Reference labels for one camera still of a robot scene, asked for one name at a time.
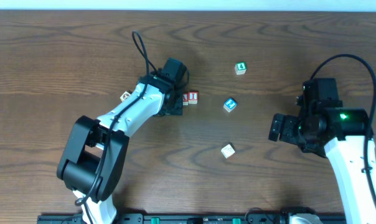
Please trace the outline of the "red letter A block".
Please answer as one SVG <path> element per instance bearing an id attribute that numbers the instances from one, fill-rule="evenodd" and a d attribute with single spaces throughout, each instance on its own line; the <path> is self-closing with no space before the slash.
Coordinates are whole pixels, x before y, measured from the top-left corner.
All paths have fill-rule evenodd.
<path id="1" fill-rule="evenodd" d="M 184 106 L 187 106 L 189 104 L 188 94 L 187 93 L 183 93 L 182 94 L 182 104 Z"/>

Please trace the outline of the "red letter I block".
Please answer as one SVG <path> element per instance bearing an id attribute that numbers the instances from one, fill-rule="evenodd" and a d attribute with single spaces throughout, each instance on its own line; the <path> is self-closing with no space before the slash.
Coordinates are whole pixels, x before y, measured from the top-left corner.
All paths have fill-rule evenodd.
<path id="1" fill-rule="evenodd" d="M 188 103 L 190 105 L 197 104 L 198 100 L 199 100 L 199 92 L 198 91 L 190 91 L 188 93 Z"/>

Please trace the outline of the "blue number 2 block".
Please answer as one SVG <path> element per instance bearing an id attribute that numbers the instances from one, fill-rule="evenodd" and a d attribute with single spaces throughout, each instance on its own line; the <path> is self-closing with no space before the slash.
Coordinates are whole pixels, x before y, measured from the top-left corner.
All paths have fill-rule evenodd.
<path id="1" fill-rule="evenodd" d="M 233 98 L 229 98 L 223 105 L 225 111 L 230 113 L 233 111 L 237 106 L 237 102 Z"/>

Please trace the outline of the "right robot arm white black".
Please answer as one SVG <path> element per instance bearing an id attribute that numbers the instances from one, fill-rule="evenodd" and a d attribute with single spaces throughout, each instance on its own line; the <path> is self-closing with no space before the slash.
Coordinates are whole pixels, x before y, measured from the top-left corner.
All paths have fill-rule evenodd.
<path id="1" fill-rule="evenodd" d="M 376 159 L 370 118 L 363 109 L 323 108 L 314 114 L 276 113 L 269 140 L 329 160 L 347 223 L 376 223 Z"/>

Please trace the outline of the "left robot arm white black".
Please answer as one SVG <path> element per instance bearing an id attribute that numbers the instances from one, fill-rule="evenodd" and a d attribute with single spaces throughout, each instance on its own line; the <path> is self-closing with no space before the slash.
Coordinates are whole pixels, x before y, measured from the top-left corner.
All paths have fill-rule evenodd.
<path id="1" fill-rule="evenodd" d="M 182 113 L 184 73 L 151 72 L 111 111 L 74 123 L 57 177 L 77 197 L 85 223 L 113 223 L 112 193 L 125 163 L 130 137 L 151 117 Z"/>

